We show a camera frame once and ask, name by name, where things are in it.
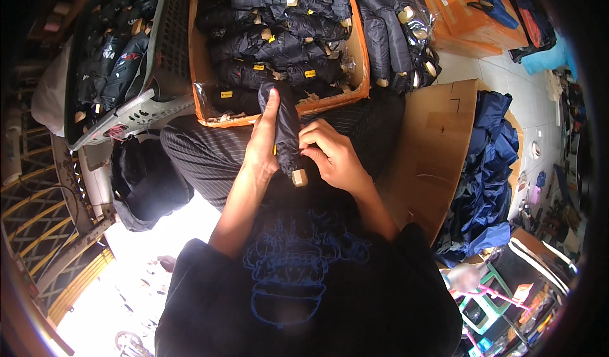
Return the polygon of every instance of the gray plastic basket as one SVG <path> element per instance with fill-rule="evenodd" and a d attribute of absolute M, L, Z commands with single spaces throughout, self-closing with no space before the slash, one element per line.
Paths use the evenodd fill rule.
<path fill-rule="evenodd" d="M 68 148 L 75 151 L 83 145 L 109 141 L 111 133 L 124 133 L 148 127 L 157 120 L 186 109 L 194 104 L 192 81 L 188 64 L 188 10 L 190 0 L 159 0 L 154 15 L 154 26 L 146 56 L 135 80 L 144 74 L 137 97 L 104 115 L 91 129 L 83 133 L 84 121 L 74 123 L 75 76 L 80 61 L 80 44 L 84 38 L 89 12 L 101 0 L 88 0 L 74 30 L 74 44 L 66 81 L 65 134 Z"/>

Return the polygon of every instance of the hand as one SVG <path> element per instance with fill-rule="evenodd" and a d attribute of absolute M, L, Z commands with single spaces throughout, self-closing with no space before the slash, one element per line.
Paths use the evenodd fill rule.
<path fill-rule="evenodd" d="M 277 158 L 273 155 L 275 145 L 275 120 L 279 110 L 279 92 L 273 88 L 269 92 L 264 113 L 254 123 L 252 137 L 247 144 L 243 168 L 251 168 L 257 179 L 269 180 L 279 170 Z"/>
<path fill-rule="evenodd" d="M 298 136 L 301 154 L 317 164 L 321 177 L 328 184 L 354 197 L 374 189 L 372 178 L 357 158 L 351 140 L 337 133 L 328 122 L 323 119 L 312 122 Z M 313 143 L 319 148 L 309 147 Z"/>

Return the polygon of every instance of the tiled floor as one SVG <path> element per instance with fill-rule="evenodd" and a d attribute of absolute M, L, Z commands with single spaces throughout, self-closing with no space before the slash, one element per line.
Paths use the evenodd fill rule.
<path fill-rule="evenodd" d="M 556 103 L 550 101 L 546 91 L 546 77 L 543 73 L 529 76 L 521 64 L 514 64 L 506 52 L 502 56 L 472 59 L 441 53 L 442 72 L 437 83 L 445 84 L 464 79 L 479 78 L 496 92 L 509 93 L 513 97 L 510 111 L 522 127 L 524 144 L 522 164 L 519 172 L 526 172 L 531 187 L 535 186 L 537 175 L 544 171 L 547 174 L 545 190 L 548 189 L 552 174 L 552 165 L 560 161 L 561 129 L 556 126 Z M 535 160 L 530 152 L 532 142 L 536 141 L 541 148 L 541 156 Z M 518 203 L 526 195 L 526 190 L 516 192 L 510 207 L 509 218 L 516 215 Z M 539 205 L 545 205 L 542 199 L 534 206 L 533 214 Z"/>

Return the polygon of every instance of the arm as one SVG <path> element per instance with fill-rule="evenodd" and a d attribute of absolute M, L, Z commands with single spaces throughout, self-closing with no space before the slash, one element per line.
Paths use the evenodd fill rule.
<path fill-rule="evenodd" d="M 321 177 L 353 196 L 364 228 L 388 241 L 394 240 L 400 231 L 383 205 L 372 178 L 357 158 L 351 140 L 337 133 L 323 119 L 306 126 L 299 137 L 301 154 L 317 164 Z M 313 143 L 319 148 L 309 147 Z"/>
<path fill-rule="evenodd" d="M 209 237 L 210 246 L 231 258 L 239 256 L 243 249 L 270 179 L 279 169 L 273 155 L 278 107 L 279 94 L 272 89 L 264 114 L 254 124 L 243 165 L 232 184 L 224 211 Z"/>

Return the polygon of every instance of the green plastic stool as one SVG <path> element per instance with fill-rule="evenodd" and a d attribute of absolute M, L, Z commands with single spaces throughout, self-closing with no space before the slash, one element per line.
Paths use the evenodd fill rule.
<path fill-rule="evenodd" d="M 506 292 L 506 296 L 512 298 L 512 292 L 507 287 L 506 283 L 503 281 L 497 270 L 493 267 L 492 264 L 487 264 L 489 268 L 488 274 L 486 274 L 481 280 L 480 283 L 485 286 L 490 286 L 493 281 L 499 282 L 501 288 Z M 476 288 L 476 292 L 482 292 L 481 289 Z M 479 320 L 478 324 L 474 324 L 469 317 L 463 314 L 463 310 L 467 307 L 471 300 L 474 300 L 478 306 L 482 309 L 484 317 L 482 320 Z M 510 302 L 506 302 L 501 300 L 502 305 L 497 307 L 493 300 L 489 295 L 484 296 L 474 296 L 474 297 L 463 297 L 463 301 L 459 304 L 459 311 L 461 312 L 461 316 L 463 317 L 463 321 L 469 325 L 477 334 L 484 334 L 496 321 L 500 318 L 507 309 L 511 306 Z"/>

